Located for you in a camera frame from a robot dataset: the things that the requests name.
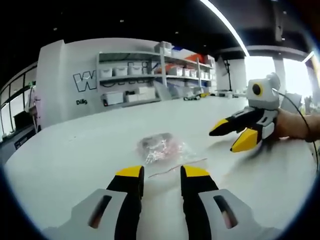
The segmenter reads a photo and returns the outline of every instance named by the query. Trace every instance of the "window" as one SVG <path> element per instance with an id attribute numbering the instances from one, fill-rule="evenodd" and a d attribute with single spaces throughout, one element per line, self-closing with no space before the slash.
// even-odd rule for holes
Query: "window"
<path id="1" fill-rule="evenodd" d="M 18 79 L 10 83 L 10 96 L 15 94 L 17 91 L 23 88 L 24 85 L 24 76 L 22 75 Z"/>
<path id="2" fill-rule="evenodd" d="M 29 83 L 36 80 L 37 68 L 34 68 L 25 73 L 24 86 L 28 86 Z"/>
<path id="3" fill-rule="evenodd" d="M 29 101 L 30 88 L 24 91 L 24 105 L 26 106 Z"/>
<path id="4" fill-rule="evenodd" d="M 264 79 L 268 74 L 275 73 L 275 62 L 271 56 L 247 56 L 244 59 L 246 83 L 251 79 Z"/>
<path id="5" fill-rule="evenodd" d="M 24 99 L 22 94 L 18 95 L 10 102 L 10 108 L 11 108 L 12 126 L 13 126 L 13 129 L 16 130 L 14 116 L 24 111 Z"/>
<path id="6" fill-rule="evenodd" d="M 1 111 L 0 111 L 0 142 L 2 142 L 2 136 L 4 132 L 2 131 L 2 124 L 1 124 Z"/>
<path id="7" fill-rule="evenodd" d="M 9 98 L 9 86 L 7 86 L 1 93 L 1 105 Z"/>
<path id="8" fill-rule="evenodd" d="M 291 59 L 283 59 L 285 71 L 286 91 L 292 94 L 302 95 L 303 98 L 312 95 L 311 83 L 307 66 Z"/>
<path id="9" fill-rule="evenodd" d="M 13 131 L 11 126 L 9 103 L 7 103 L 1 109 L 1 118 L 2 118 L 2 125 L 3 125 L 3 133 L 8 135 L 10 132 Z"/>

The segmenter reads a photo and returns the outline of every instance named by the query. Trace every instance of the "metal shelving unit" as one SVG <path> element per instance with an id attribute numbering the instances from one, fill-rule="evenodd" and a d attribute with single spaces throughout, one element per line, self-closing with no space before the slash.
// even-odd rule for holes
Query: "metal shelving unit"
<path id="1" fill-rule="evenodd" d="M 155 78 L 161 78 L 161 77 L 162 77 L 162 74 L 112 76 L 112 77 L 100 78 L 99 82 L 100 82 L 100 85 L 104 85 L 104 84 L 126 82 L 126 81 L 136 80 L 136 79 L 155 79 Z M 182 81 L 188 81 L 188 80 L 197 81 L 199 79 L 198 77 L 176 76 L 176 75 L 166 75 L 165 77 L 167 79 L 181 79 Z M 201 79 L 201 81 L 210 81 L 210 79 Z"/>
<path id="2" fill-rule="evenodd" d="M 188 80 L 196 80 L 198 81 L 199 78 L 198 77 L 191 77 L 191 76 L 176 76 L 176 75 L 166 75 L 167 79 L 181 79 L 182 81 L 188 81 Z M 204 79 L 201 78 L 201 81 L 211 81 L 211 79 Z"/>
<path id="3" fill-rule="evenodd" d="M 151 69 L 152 62 L 160 63 L 161 74 L 144 74 L 144 75 L 126 75 L 126 76 L 112 76 L 109 78 L 100 78 L 100 65 L 111 63 L 111 62 L 122 62 L 122 61 L 147 61 L 149 62 L 149 69 Z M 97 81 L 98 86 L 100 84 L 107 83 L 118 83 L 125 82 L 132 79 L 139 78 L 162 78 L 162 84 L 167 86 L 167 78 L 176 78 L 176 79 L 184 79 L 184 80 L 198 80 L 198 85 L 201 86 L 201 81 L 209 81 L 206 79 L 201 79 L 200 77 L 182 77 L 182 76 L 174 76 L 174 75 L 166 75 L 166 64 L 175 64 L 184 67 L 192 67 L 196 70 L 204 70 L 209 71 L 213 69 L 209 65 L 205 65 L 203 63 L 182 59 L 174 56 L 164 55 L 163 52 L 147 52 L 147 51 L 119 51 L 119 52 L 105 52 L 99 53 L 97 57 Z"/>
<path id="4" fill-rule="evenodd" d="M 134 61 L 144 61 L 147 62 L 147 72 L 148 74 L 142 75 L 125 75 L 125 76 L 112 76 L 112 77 L 101 77 L 101 70 L 104 69 L 104 65 L 108 63 L 115 62 L 134 62 Z M 161 73 L 151 74 L 152 72 L 152 63 L 157 63 L 158 68 L 161 69 Z M 213 69 L 211 66 L 199 63 L 199 59 L 197 61 L 191 61 L 187 59 L 182 59 L 174 56 L 168 56 L 164 54 L 163 49 L 161 49 L 161 53 L 157 52 L 147 52 L 147 51 L 117 51 L 117 52 L 100 52 L 96 58 L 96 80 L 98 92 L 102 92 L 101 86 L 106 84 L 115 84 L 120 82 L 128 82 L 128 81 L 137 81 L 139 79 L 145 80 L 149 79 L 151 84 L 153 84 L 154 79 L 161 78 L 162 84 L 167 87 L 167 79 L 179 79 L 184 82 L 186 81 L 198 81 L 198 85 L 201 87 L 202 81 L 211 81 L 210 79 L 201 79 L 200 77 L 188 77 L 188 76 L 176 76 L 176 75 L 167 75 L 166 74 L 166 65 L 174 64 L 188 68 L 194 68 L 198 72 L 206 71 L 209 72 Z M 124 102 L 120 104 L 116 104 L 118 107 L 127 107 L 134 106 L 144 103 L 152 103 L 160 101 L 159 98 L 144 100 L 144 101 L 136 101 L 136 102 Z"/>
<path id="5" fill-rule="evenodd" d="M 113 84 L 113 83 L 119 83 L 119 82 L 127 82 L 130 80 L 137 80 L 137 79 L 161 78 L 161 76 L 162 76 L 161 74 L 111 76 L 107 78 L 100 78 L 99 82 L 100 82 L 100 85 L 104 85 L 104 84 Z"/>

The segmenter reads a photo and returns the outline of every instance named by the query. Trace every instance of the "shelf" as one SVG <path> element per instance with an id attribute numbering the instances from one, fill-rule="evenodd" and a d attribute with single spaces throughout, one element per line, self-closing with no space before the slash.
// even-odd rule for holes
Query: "shelf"
<path id="1" fill-rule="evenodd" d="M 140 101 L 133 101 L 133 102 L 124 102 L 122 104 L 122 108 L 127 108 L 127 107 L 132 107 L 132 106 L 137 106 L 137 105 L 142 105 L 142 104 L 151 104 L 151 103 L 157 103 L 160 102 L 160 98 L 154 98 L 154 99 L 148 99 L 148 100 L 140 100 Z"/>
<path id="2" fill-rule="evenodd" d="M 198 81 L 199 78 L 198 77 L 191 77 L 191 76 L 176 76 L 176 75 L 167 75 L 166 76 L 167 79 L 183 79 L 185 81 L 188 81 L 188 80 L 195 80 L 195 81 Z M 206 82 L 209 82 L 211 81 L 211 79 L 201 79 L 201 81 L 206 81 Z"/>
<path id="3" fill-rule="evenodd" d="M 177 65 L 183 65 L 183 66 L 190 66 L 195 69 L 197 69 L 198 65 L 195 61 L 187 60 L 187 59 L 182 59 L 178 57 L 173 57 L 173 56 L 164 56 L 164 61 L 169 64 L 177 64 Z M 203 63 L 199 63 L 200 69 L 201 70 L 210 70 L 213 69 L 211 66 L 205 65 Z"/>
<path id="4" fill-rule="evenodd" d="M 161 74 L 143 74 L 143 75 L 126 75 L 126 76 L 111 76 L 108 78 L 100 78 L 99 82 L 101 84 L 112 84 L 130 80 L 137 79 L 153 79 L 153 78 L 161 78 Z"/>
<path id="5" fill-rule="evenodd" d="M 123 51 L 99 53 L 98 62 L 100 64 L 107 62 L 121 61 L 160 61 L 160 53 L 148 51 Z"/>
<path id="6" fill-rule="evenodd" d="M 160 53 L 148 52 L 148 51 L 123 51 L 123 52 L 106 52 L 99 53 L 98 63 L 108 63 L 108 62 L 121 62 L 121 61 L 154 61 L 160 62 Z M 174 56 L 164 56 L 164 62 L 168 64 L 177 64 L 182 66 L 189 66 L 197 69 L 197 63 L 195 61 L 178 58 Z M 213 69 L 203 63 L 199 63 L 201 70 Z"/>
<path id="7" fill-rule="evenodd" d="M 112 76 L 108 78 L 100 78 L 99 82 L 100 85 L 103 84 L 113 84 L 118 82 L 130 81 L 130 80 L 137 80 L 137 79 L 153 79 L 153 78 L 161 78 L 161 74 L 144 74 L 144 75 L 126 75 L 126 76 Z M 190 76 L 176 76 L 176 75 L 166 75 L 167 79 L 182 79 L 185 81 L 194 80 L 198 81 L 197 77 L 190 77 Z M 201 81 L 209 82 L 211 79 L 201 79 Z"/>
<path id="8" fill-rule="evenodd" d="M 106 109 L 113 110 L 113 109 L 118 109 L 118 108 L 127 108 L 127 107 L 133 107 L 133 106 L 137 106 L 137 105 L 157 103 L 157 102 L 160 102 L 160 101 L 161 101 L 161 99 L 157 97 L 157 98 L 148 99 L 148 100 L 140 100 L 140 101 L 133 101 L 133 102 L 123 102 L 123 103 L 108 105 L 108 106 L 106 106 Z"/>

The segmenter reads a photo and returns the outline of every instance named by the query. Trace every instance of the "cable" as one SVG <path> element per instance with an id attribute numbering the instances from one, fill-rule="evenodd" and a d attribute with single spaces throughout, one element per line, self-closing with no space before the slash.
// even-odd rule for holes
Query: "cable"
<path id="1" fill-rule="evenodd" d="M 294 104 L 294 102 L 289 98 L 287 97 L 286 95 L 282 94 L 281 92 L 278 92 L 277 90 L 275 90 L 273 88 L 274 91 L 276 91 L 279 95 L 283 96 L 284 98 L 286 98 L 293 106 L 294 108 L 298 111 L 298 113 L 300 114 L 300 116 L 302 117 L 305 125 L 306 125 L 306 128 L 308 129 L 308 135 L 310 136 L 311 135 L 311 129 L 309 127 L 309 124 L 307 123 L 307 120 L 305 119 L 305 117 L 302 115 L 302 113 L 300 112 L 300 110 L 298 109 L 298 107 Z M 319 157 L 318 157 L 318 151 L 317 151 L 317 147 L 316 147 L 316 143 L 314 140 L 312 140 L 312 143 L 313 143 L 313 147 L 314 147 L 314 152 L 315 152 L 315 158 L 316 158 L 316 171 L 318 172 L 318 167 L 319 167 Z"/>
<path id="2" fill-rule="evenodd" d="M 105 88 L 111 88 L 111 87 L 113 87 L 114 85 L 116 85 L 116 83 L 113 83 L 111 86 L 107 86 L 107 85 L 105 85 L 105 84 L 101 84 L 101 86 L 103 86 L 103 87 L 105 87 Z"/>

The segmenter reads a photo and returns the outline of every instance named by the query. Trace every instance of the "plastic bag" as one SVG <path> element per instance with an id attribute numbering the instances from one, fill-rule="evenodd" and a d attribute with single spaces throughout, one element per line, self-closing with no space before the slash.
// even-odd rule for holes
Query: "plastic bag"
<path id="1" fill-rule="evenodd" d="M 137 151 L 144 160 L 147 178 L 180 172 L 184 164 L 206 168 L 206 158 L 196 155 L 185 142 L 168 132 L 143 138 L 138 142 Z"/>

